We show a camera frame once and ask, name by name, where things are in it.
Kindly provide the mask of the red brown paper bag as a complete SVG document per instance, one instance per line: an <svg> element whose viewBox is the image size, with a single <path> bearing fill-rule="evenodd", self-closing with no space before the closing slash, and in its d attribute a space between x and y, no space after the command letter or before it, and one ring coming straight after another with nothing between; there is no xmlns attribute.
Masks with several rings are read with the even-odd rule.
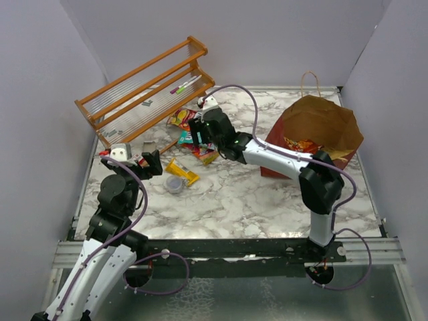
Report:
<svg viewBox="0 0 428 321"><path fill-rule="evenodd" d="M305 94L303 78L300 82L300 98L282 112L265 141L288 149L284 137L312 140L323 145L321 151L324 152L326 148L353 150L349 162L364 140L354 112L327 100L321 93ZM342 170L348 164L340 161L333 163Z"/></svg>

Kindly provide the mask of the orange fruit candy bag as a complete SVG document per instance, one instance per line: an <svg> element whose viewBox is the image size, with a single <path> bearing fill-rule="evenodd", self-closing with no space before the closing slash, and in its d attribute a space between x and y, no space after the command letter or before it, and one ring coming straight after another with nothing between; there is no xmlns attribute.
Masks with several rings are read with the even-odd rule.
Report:
<svg viewBox="0 0 428 321"><path fill-rule="evenodd" d="M198 146L193 148L192 154L197 157L203 165L212 163L219 156L219 153L216 150L200 148Z"/></svg>

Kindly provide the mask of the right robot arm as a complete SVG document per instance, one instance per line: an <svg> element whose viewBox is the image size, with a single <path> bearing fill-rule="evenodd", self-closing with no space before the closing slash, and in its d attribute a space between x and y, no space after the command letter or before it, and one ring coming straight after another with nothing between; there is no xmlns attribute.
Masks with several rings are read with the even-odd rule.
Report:
<svg viewBox="0 0 428 321"><path fill-rule="evenodd" d="M303 203L310 210L308 256L323 261L334 242L333 206L342 194L344 181L326 152L292 152L256 140L251 134L234 129L221 108L188 121L194 144L212 143L230 161L257 165L277 172L299 184Z"/></svg>

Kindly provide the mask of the teal Fox's candy bag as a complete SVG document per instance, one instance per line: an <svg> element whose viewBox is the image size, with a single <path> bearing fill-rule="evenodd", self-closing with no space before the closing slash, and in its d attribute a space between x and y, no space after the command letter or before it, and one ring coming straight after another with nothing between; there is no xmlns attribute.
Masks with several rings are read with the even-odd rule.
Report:
<svg viewBox="0 0 428 321"><path fill-rule="evenodd" d="M201 133L200 133L200 132L198 132L198 133L197 133L197 140L198 140L198 145L199 145L200 147L202 147L202 148L211 149L211 150L215 150L215 149L217 148L217 147L216 147L213 143L211 143L211 142L203 143L203 142L202 142L202 137L201 137ZM192 137L191 132L190 132L190 131L183 130L183 131L181 132L181 135L180 135L179 139L178 139L178 144L193 144L193 137Z"/></svg>

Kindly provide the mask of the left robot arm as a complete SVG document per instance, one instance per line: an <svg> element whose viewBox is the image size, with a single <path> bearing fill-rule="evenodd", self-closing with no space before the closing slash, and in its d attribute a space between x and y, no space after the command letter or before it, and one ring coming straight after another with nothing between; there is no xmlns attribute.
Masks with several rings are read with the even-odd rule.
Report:
<svg viewBox="0 0 428 321"><path fill-rule="evenodd" d="M148 238L133 230L131 216L137 201L148 201L144 180L161 175L160 152L132 157L129 144L114 145L102 164L112 171L103 179L98 208L92 216L86 239L74 267L60 292L33 320L93 320L108 293L133 263L142 263L148 254Z"/></svg>

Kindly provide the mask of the yellow snack bar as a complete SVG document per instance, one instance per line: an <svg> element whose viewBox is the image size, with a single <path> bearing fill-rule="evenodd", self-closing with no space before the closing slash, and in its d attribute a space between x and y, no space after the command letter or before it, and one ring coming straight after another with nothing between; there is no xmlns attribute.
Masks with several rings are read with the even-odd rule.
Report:
<svg viewBox="0 0 428 321"><path fill-rule="evenodd" d="M190 187L200 179L199 175L197 175L193 171L190 171L186 166L180 163L176 157L173 157L170 160L168 165L165 167L165 171L174 176L184 179L188 187Z"/></svg>

